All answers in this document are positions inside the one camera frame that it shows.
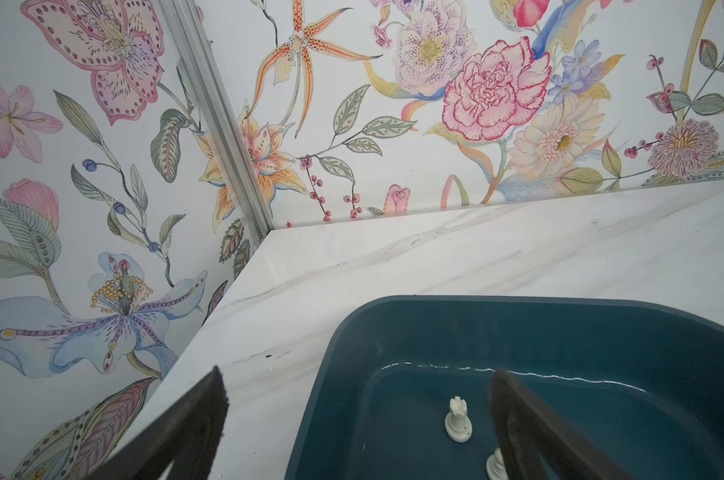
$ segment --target marble ledge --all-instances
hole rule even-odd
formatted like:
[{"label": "marble ledge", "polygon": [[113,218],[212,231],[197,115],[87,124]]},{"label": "marble ledge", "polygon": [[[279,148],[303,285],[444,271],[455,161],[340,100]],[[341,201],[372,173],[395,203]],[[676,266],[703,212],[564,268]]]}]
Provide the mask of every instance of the marble ledge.
[{"label": "marble ledge", "polygon": [[724,180],[271,232],[121,445],[218,365],[210,478],[282,478],[335,328],[397,294],[642,300],[724,325]]}]

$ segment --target floral wallpaper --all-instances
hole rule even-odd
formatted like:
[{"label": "floral wallpaper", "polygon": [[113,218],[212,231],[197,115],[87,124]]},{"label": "floral wallpaper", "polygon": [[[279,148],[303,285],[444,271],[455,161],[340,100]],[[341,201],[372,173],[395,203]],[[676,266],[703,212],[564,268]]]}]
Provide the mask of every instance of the floral wallpaper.
[{"label": "floral wallpaper", "polygon": [[252,254],[156,7],[0,2],[0,480],[101,465]]},{"label": "floral wallpaper", "polygon": [[277,227],[724,178],[724,0],[197,5]]}]

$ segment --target white chess pawn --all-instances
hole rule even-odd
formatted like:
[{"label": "white chess pawn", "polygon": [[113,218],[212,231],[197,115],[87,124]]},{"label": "white chess pawn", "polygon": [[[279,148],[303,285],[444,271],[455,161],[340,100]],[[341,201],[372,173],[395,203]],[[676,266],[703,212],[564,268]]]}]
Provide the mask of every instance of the white chess pawn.
[{"label": "white chess pawn", "polygon": [[506,465],[503,463],[503,455],[501,449],[496,448],[496,452],[487,458],[485,462],[485,470],[490,480],[509,480],[506,474]]},{"label": "white chess pawn", "polygon": [[460,397],[450,399],[450,413],[445,417],[445,430],[453,440],[463,443],[471,438],[471,420],[466,416],[466,401]]}]

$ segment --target blue plastic basin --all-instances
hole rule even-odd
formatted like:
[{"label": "blue plastic basin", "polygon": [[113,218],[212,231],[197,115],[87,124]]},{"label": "blue plastic basin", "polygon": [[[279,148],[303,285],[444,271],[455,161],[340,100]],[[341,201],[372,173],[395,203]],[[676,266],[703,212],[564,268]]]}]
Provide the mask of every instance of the blue plastic basin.
[{"label": "blue plastic basin", "polygon": [[[349,315],[285,478],[486,480],[498,368],[637,478],[724,478],[724,327],[644,302],[494,296],[392,296]],[[453,396],[467,443],[445,434]]]}]

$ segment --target orange lily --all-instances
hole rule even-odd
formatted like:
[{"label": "orange lily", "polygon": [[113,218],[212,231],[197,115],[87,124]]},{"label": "orange lily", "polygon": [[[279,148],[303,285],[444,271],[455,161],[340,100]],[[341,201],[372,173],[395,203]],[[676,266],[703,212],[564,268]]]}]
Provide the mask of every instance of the orange lily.
[{"label": "orange lily", "polygon": [[278,46],[261,63],[255,82],[255,96],[253,98],[253,107],[251,108],[250,113],[255,110],[255,105],[261,97],[266,73],[268,73],[272,67],[276,67],[274,83],[284,82],[288,79],[290,71],[296,65],[296,59],[299,62],[303,60],[304,113],[300,117],[298,129],[295,131],[295,136],[297,137],[300,127],[303,126],[304,120],[306,119],[306,113],[309,111],[311,94],[314,90],[314,68],[311,65],[309,50],[314,50],[315,52],[326,54],[331,57],[342,58],[343,60],[348,60],[350,62],[358,60],[372,60],[373,58],[378,58],[380,56],[375,55],[371,57],[356,54],[351,50],[347,50],[346,48],[340,47],[336,44],[316,38],[317,34],[322,33],[322,31],[324,31],[338,17],[338,15],[348,9],[349,8],[339,8],[335,12],[325,15],[318,22],[308,24],[306,25],[306,28],[304,28],[304,0],[293,0],[293,27],[295,31],[292,35],[290,35],[290,39],[287,43],[283,43]]}]

